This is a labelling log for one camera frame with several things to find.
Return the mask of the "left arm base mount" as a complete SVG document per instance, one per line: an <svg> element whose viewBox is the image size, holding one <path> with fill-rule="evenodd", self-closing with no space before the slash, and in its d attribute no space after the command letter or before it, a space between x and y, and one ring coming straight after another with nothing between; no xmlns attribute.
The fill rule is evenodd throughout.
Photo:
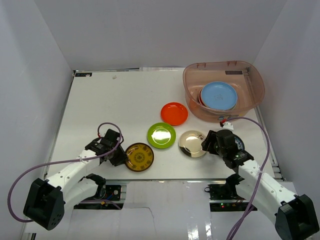
<svg viewBox="0 0 320 240"><path fill-rule="evenodd" d="M75 210L121 210L121 185L106 185L100 196L88 197L73 208Z"/></svg>

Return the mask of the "yellow brown patterned plate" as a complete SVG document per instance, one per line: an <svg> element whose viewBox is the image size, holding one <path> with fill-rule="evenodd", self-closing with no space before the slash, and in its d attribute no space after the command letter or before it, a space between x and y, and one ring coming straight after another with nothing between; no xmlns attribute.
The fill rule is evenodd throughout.
<svg viewBox="0 0 320 240"><path fill-rule="evenodd" d="M148 170L154 162L155 155L152 148L142 142L137 142L130 145L125 153L127 159L125 166L136 173Z"/></svg>

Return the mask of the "red teal floral plate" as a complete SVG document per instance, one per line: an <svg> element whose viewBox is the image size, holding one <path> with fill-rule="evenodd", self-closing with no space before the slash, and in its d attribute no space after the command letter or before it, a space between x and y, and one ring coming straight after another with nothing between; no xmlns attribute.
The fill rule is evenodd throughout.
<svg viewBox="0 0 320 240"><path fill-rule="evenodd" d="M202 106L204 106L204 107L207 107L207 105L203 102L203 100L202 100L202 90L203 90L203 88L201 88L200 90L199 90L199 92L198 92L198 101L199 101L199 103L202 105Z"/></svg>

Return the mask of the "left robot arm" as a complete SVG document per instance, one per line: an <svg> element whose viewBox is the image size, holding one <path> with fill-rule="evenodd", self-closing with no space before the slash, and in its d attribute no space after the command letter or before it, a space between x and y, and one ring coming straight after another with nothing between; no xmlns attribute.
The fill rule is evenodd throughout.
<svg viewBox="0 0 320 240"><path fill-rule="evenodd" d="M121 146L123 141L121 133L108 129L103 137L84 147L76 162L47 179L34 180L23 214L50 231L61 222L67 209L87 199L104 199L106 179L94 174L93 170L106 161L113 166L124 163L127 155Z"/></svg>

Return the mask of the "cream brown glossy plate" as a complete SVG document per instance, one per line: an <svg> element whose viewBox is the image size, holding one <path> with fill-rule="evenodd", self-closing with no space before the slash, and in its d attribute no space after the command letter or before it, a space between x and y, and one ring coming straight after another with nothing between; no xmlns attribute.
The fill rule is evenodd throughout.
<svg viewBox="0 0 320 240"><path fill-rule="evenodd" d="M205 138L206 136L197 130L188 130L180 136L178 147L190 158L200 158L206 154L202 147Z"/></svg>

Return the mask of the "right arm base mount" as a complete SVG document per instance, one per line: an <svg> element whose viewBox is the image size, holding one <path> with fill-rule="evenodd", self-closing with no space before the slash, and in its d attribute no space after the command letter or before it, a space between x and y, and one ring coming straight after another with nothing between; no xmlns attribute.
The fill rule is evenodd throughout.
<svg viewBox="0 0 320 240"><path fill-rule="evenodd" d="M236 195L225 184L209 184L204 188L209 194L209 206L212 213L244 212L249 201Z"/></svg>

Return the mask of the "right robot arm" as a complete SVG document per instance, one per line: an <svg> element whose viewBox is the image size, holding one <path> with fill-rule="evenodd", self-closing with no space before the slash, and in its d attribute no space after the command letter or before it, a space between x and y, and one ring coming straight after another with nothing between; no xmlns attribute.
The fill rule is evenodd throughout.
<svg viewBox="0 0 320 240"><path fill-rule="evenodd" d="M225 184L211 187L216 195L247 200L273 224L282 240L305 240L320 230L313 201L305 194L297 195L267 173L243 147L242 140L230 130L209 131L202 149L222 158L234 171Z"/></svg>

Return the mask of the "light blue plate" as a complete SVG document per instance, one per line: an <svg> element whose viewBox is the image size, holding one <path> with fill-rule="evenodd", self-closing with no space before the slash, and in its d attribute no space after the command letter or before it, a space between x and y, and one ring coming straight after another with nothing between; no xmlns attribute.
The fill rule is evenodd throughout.
<svg viewBox="0 0 320 240"><path fill-rule="evenodd" d="M238 94L231 85L213 81L202 88L200 98L208 108L226 111L237 105Z"/></svg>

